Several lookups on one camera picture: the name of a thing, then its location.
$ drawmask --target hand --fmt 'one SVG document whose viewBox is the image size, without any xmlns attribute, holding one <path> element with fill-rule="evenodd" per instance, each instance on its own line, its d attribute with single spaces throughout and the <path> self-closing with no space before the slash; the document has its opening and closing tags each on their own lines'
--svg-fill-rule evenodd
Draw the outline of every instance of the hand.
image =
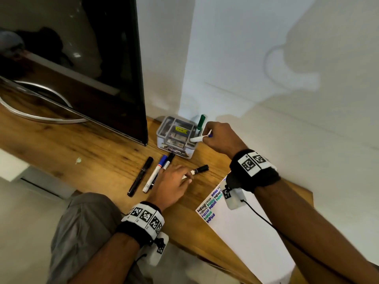
<svg viewBox="0 0 379 284">
<path fill-rule="evenodd" d="M 226 154 L 230 159 L 237 152 L 248 148 L 228 123 L 209 121 L 204 128 L 203 135 L 207 135 L 210 130 L 212 130 L 212 137 L 204 137 L 203 143 L 216 152 Z"/>
<path fill-rule="evenodd" d="M 187 179 L 182 182 L 184 175 L 187 176 Z M 166 170 L 161 169 L 159 171 L 147 201 L 158 206 L 163 211 L 184 195 L 192 179 L 193 175 L 190 168 L 171 164 Z"/>
</svg>

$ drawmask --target green marker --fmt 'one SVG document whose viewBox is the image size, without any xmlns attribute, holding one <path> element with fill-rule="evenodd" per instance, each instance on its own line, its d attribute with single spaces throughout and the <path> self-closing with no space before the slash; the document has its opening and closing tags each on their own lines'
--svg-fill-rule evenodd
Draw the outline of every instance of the green marker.
<svg viewBox="0 0 379 284">
<path fill-rule="evenodd" d="M 205 115 L 201 115 L 199 123 L 197 124 L 195 136 L 199 136 L 200 135 L 201 128 L 203 127 L 203 124 L 204 124 L 204 120 L 205 120 Z"/>
</svg>

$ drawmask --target floor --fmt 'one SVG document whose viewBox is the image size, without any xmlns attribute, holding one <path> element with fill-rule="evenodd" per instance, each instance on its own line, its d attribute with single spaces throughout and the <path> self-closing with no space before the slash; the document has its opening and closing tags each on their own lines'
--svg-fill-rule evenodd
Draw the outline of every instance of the floor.
<svg viewBox="0 0 379 284">
<path fill-rule="evenodd" d="M 62 200 L 22 180 L 0 178 L 0 279 L 3 284 L 45 283 L 50 241 L 63 211 Z M 154 284 L 238 284 L 229 275 L 169 244 L 157 267 L 139 261 Z"/>
</svg>

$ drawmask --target white wall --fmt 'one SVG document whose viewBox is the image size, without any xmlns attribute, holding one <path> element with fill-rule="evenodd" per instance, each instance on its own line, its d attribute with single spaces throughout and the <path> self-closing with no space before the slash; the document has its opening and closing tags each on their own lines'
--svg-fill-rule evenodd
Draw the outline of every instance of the white wall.
<svg viewBox="0 0 379 284">
<path fill-rule="evenodd" d="M 379 0 L 196 0 L 183 80 L 188 23 L 164 6 L 145 23 L 154 2 L 137 3 L 147 114 L 229 122 L 379 264 Z"/>
</svg>

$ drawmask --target yellow label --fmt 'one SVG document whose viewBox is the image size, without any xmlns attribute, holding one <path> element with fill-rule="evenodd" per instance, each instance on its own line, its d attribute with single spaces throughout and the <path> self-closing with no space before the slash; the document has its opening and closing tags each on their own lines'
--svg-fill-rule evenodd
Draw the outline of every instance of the yellow label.
<svg viewBox="0 0 379 284">
<path fill-rule="evenodd" d="M 188 130 L 187 129 L 184 129 L 184 128 L 179 128 L 178 126 L 175 127 L 175 130 L 180 132 L 180 133 L 184 133 L 184 134 L 187 134 Z"/>
</svg>

